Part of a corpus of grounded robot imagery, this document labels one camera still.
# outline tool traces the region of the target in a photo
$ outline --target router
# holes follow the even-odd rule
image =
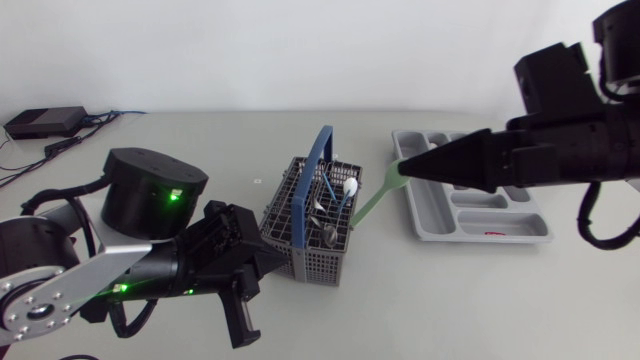
[[[13,139],[72,137],[82,128],[87,112],[82,106],[29,109],[4,125]]]

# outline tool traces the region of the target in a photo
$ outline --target green utensil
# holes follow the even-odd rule
[[[360,221],[362,221],[362,219],[364,219],[364,217],[367,216],[367,214],[369,214],[369,211],[371,211],[374,207],[376,207],[376,205],[378,204],[378,201],[382,199],[382,197],[384,196],[384,194],[387,193],[387,191],[401,188],[409,182],[409,179],[411,179],[410,177],[400,175],[400,173],[398,172],[398,164],[403,160],[404,159],[398,159],[392,162],[391,165],[389,165],[389,168],[387,169],[387,173],[384,175],[384,184],[382,184],[382,187],[380,188],[380,190],[378,190],[378,192],[375,195],[373,195],[371,200],[369,200],[360,209],[360,211],[358,211],[351,218],[351,222],[349,223],[351,226],[354,226],[354,227],[357,226],[360,223]]]

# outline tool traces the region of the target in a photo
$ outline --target white table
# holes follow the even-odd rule
[[[306,156],[324,124],[334,152],[364,168],[362,206],[393,159],[393,129],[471,131],[502,124],[426,112],[183,113],[127,115],[40,170],[0,190],[0,218],[44,188],[88,183],[108,150],[144,147],[205,171],[205,200],[236,203],[258,219],[293,156]],[[45,144],[20,141],[0,164],[38,160]],[[575,218],[585,185],[533,189],[556,239],[543,245],[418,241],[403,191],[390,193],[352,233],[339,288],[270,274],[249,308],[262,338],[232,350],[217,295],[161,300],[135,337],[79,316],[66,328],[14,345],[9,359],[638,359],[640,241],[603,252],[580,239]],[[593,219],[600,236],[640,212],[625,183],[604,186]],[[78,252],[84,256],[82,244]],[[141,303],[127,304],[133,317]]]

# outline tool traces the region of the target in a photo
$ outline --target dishwasher cutlery basket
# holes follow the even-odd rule
[[[358,193],[349,198],[338,218],[338,207],[344,194],[342,184],[353,177],[358,180],[362,168],[332,160],[333,127],[324,126],[316,138],[308,158],[294,157],[283,174],[271,204],[260,224],[264,240],[289,257],[289,262],[276,273],[301,282],[339,285],[342,260],[347,252],[349,222],[354,214]],[[324,148],[324,159],[320,155]],[[331,184],[336,200],[323,176]],[[315,209],[314,199],[326,209]],[[322,230],[309,220],[315,216],[321,223],[337,229],[333,248],[322,240]]]

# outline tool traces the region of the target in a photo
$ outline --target green led light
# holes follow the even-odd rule
[[[171,195],[169,195],[169,200],[171,200],[171,201],[180,200],[180,195],[182,195],[182,190],[173,189],[173,190],[171,190]]]
[[[127,291],[127,289],[129,288],[129,285],[127,284],[115,284],[113,285],[113,292],[125,292]]]

